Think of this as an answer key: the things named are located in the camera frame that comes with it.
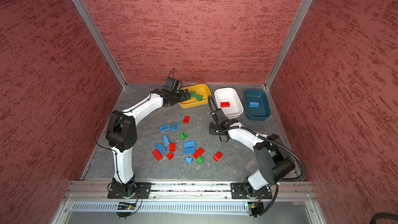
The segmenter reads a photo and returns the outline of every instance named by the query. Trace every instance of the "vent grille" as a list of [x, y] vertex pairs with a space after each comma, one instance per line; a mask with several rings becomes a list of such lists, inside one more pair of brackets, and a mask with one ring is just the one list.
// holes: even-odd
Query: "vent grille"
[[[72, 212], [115, 212], [118, 202], [74, 202]], [[143, 202], [140, 212], [246, 214], [246, 202]]]

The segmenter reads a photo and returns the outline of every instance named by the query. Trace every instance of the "red lego brick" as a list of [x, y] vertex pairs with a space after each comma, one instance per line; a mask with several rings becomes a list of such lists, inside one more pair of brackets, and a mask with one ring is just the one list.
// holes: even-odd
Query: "red lego brick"
[[197, 150], [197, 151], [195, 152], [195, 154], [193, 155], [193, 157], [194, 157], [195, 159], [198, 159], [198, 157], [201, 156], [201, 155], [203, 155], [204, 152], [205, 152], [205, 151], [204, 151], [202, 148], [200, 148], [199, 150]]
[[189, 123], [189, 117], [188, 117], [188, 116], [185, 116], [185, 117], [184, 117], [183, 123], [184, 123], [184, 124], [188, 124], [188, 123]]
[[217, 154], [213, 157], [216, 162], [218, 162], [222, 158], [221, 152], [217, 152]]
[[153, 156], [155, 156], [156, 160], [159, 162], [160, 160], [162, 160], [162, 154], [158, 151], [158, 150], [154, 150], [152, 152]]
[[170, 143], [169, 149], [171, 152], [176, 152], [176, 143]]
[[229, 102], [221, 102], [221, 107], [230, 107]]
[[169, 160], [171, 160], [173, 157], [174, 157], [174, 155], [173, 155], [171, 152], [167, 155], [167, 158], [168, 158]]

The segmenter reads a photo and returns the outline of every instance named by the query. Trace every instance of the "yellow bin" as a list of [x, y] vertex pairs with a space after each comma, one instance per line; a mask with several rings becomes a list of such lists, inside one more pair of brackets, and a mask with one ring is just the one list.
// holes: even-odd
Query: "yellow bin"
[[191, 107], [197, 107], [205, 105], [209, 102], [207, 97], [211, 95], [209, 88], [205, 84], [193, 85], [189, 87], [183, 87], [182, 89], [188, 89], [189, 92], [196, 92], [196, 95], [203, 96], [203, 100], [197, 101], [196, 98], [191, 98], [190, 100], [184, 102], [178, 102], [181, 108], [187, 109]]

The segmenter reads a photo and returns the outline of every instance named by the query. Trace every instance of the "dark blue bin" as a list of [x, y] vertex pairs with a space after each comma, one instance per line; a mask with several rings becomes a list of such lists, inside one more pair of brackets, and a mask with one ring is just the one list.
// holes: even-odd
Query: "dark blue bin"
[[[245, 114], [251, 121], [264, 121], [271, 116], [266, 93], [257, 89], [248, 89], [244, 94]], [[258, 107], [249, 107], [250, 102], [258, 102]]]

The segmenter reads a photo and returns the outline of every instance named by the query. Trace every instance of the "wire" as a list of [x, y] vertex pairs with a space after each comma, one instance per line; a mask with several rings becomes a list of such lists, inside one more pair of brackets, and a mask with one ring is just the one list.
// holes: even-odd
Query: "wire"
[[173, 68], [171, 71], [170, 71], [170, 73], [169, 73], [169, 75], [167, 76], [167, 77], [169, 77], [170, 76], [170, 74], [173, 72], [173, 78], [174, 78], [174, 70], [175, 70], [176, 68]]
[[[223, 134], [223, 133], [225, 133], [225, 132], [228, 132], [229, 130], [238, 129], [238, 128], [239, 128], [239, 129], [246, 130], [246, 131], [252, 133], [253, 135], [258, 134], [257, 132], [255, 132], [255, 131], [253, 131], [253, 130], [247, 128], [247, 127], [242, 127], [242, 126], [240, 126], [240, 127], [230, 127], [230, 128], [228, 128], [228, 129], [225, 129], [224, 131], [219, 132], [218, 134]], [[269, 139], [269, 138], [265, 138], [265, 137], [263, 137], [263, 136], [261, 136], [261, 135], [258, 135], [257, 137], [258, 137], [259, 139], [263, 140], [263, 141], [269, 142], [269, 143], [271, 143], [271, 144], [273, 144], [273, 145], [276, 145], [276, 146], [279, 147], [279, 148], [282, 148], [282, 149], [286, 150], [287, 152], [290, 153], [291, 156], [293, 156], [293, 157], [296, 159], [297, 163], [300, 165], [300, 167], [301, 167], [301, 174], [300, 174], [298, 177], [293, 177], [293, 178], [282, 178], [282, 179], [280, 180], [281, 182], [296, 182], [296, 181], [301, 181], [301, 180], [303, 180], [303, 178], [305, 177], [305, 173], [306, 173], [306, 169], [305, 169], [305, 167], [304, 167], [304, 163], [301, 161], [301, 159], [300, 159], [292, 150], [290, 150], [288, 147], [286, 147], [286, 146], [284, 146], [284, 145], [282, 145], [282, 144], [280, 144], [280, 143], [278, 143], [278, 142], [275, 142], [275, 141], [273, 141], [273, 140], [271, 140], [271, 139]]]
[[260, 199], [258, 199], [257, 203], [259, 203], [261, 201], [261, 199], [263, 198], [263, 194], [260, 194], [260, 195], [261, 195], [261, 197], [260, 197]]
[[100, 145], [100, 144], [97, 142], [96, 134], [97, 134], [98, 127], [100, 126], [100, 124], [101, 124], [104, 120], [106, 120], [108, 117], [111, 117], [112, 115], [116, 115], [116, 114], [120, 114], [120, 113], [124, 114], [124, 113], [128, 113], [128, 112], [132, 112], [132, 111], [133, 111], [134, 109], [136, 109], [137, 107], [139, 107], [139, 106], [141, 106], [142, 104], [144, 104], [145, 102], [149, 101], [151, 95], [152, 95], [152, 93], [149, 94], [149, 97], [148, 97], [148, 99], [147, 99], [146, 101], [142, 102], [141, 104], [139, 104], [138, 106], [134, 107], [133, 109], [131, 109], [131, 110], [127, 111], [127, 112], [116, 112], [116, 113], [111, 113], [111, 114], [109, 114], [107, 117], [104, 117], [103, 120], [102, 120], [101, 122], [99, 122], [99, 124], [98, 124], [97, 127], [96, 127], [96, 130], [94, 131], [94, 142], [95, 142], [99, 147], [104, 148], [104, 149], [106, 149], [106, 150], [110, 150], [110, 151], [112, 151], [112, 152], [115, 153], [116, 174], [117, 174], [117, 177], [119, 178], [119, 181], [120, 181], [120, 182], [122, 182], [122, 179], [120, 179], [119, 170], [118, 170], [118, 167], [117, 167], [117, 156], [116, 156], [117, 152], [114, 151], [114, 150], [112, 150], [112, 149], [103, 147], [102, 145]]
[[116, 156], [117, 152], [114, 151], [114, 150], [112, 150], [112, 149], [109, 149], [109, 148], [106, 148], [106, 147], [103, 147], [102, 145], [100, 145], [100, 144], [97, 142], [97, 137], [96, 137], [97, 129], [98, 129], [98, 127], [100, 126], [100, 124], [101, 124], [104, 120], [106, 120], [108, 117], [110, 117], [110, 116], [112, 116], [112, 115], [116, 115], [116, 114], [119, 114], [119, 112], [109, 114], [107, 117], [104, 117], [104, 119], [97, 125], [97, 128], [96, 128], [96, 130], [94, 131], [94, 142], [95, 142], [99, 147], [102, 147], [102, 148], [104, 148], [104, 149], [106, 149], [106, 150], [110, 150], [110, 151], [112, 151], [112, 152], [115, 153], [116, 174], [117, 174], [117, 177], [119, 178], [119, 181], [122, 182], [122, 179], [120, 179], [120, 176], [119, 176], [119, 170], [117, 169], [117, 156]]
[[370, 224], [376, 224], [378, 219], [389, 219], [389, 220], [398, 221], [398, 215], [391, 213], [383, 213], [383, 212], [377, 213], [372, 217]]
[[260, 214], [258, 214], [258, 217], [260, 217], [263, 214], [265, 214], [265, 212], [267, 212], [272, 207], [272, 204], [275, 202], [276, 197], [278, 195], [278, 191], [279, 191], [279, 185], [275, 184], [275, 186], [276, 186], [276, 190], [275, 190], [274, 196], [272, 197], [271, 202], [268, 204], [268, 206]]
[[[216, 120], [215, 112], [213, 111], [213, 107], [211, 106], [210, 102], [213, 103], [213, 105], [216, 109], [218, 109], [217, 104], [216, 104], [216, 102], [214, 102], [214, 99], [211, 95], [209, 95], [207, 97], [207, 99], [209, 101], [209, 107], [210, 107], [210, 111], [211, 111], [211, 116], [213, 117], [213, 120], [214, 120], [214, 124], [216, 125], [216, 129], [219, 130], [220, 127], [218, 126], [218, 121]], [[222, 141], [221, 135], [219, 135], [218, 138], [220, 139], [221, 142], [228, 142], [228, 140], [229, 140], [229, 137], [226, 137], [226, 141]]]

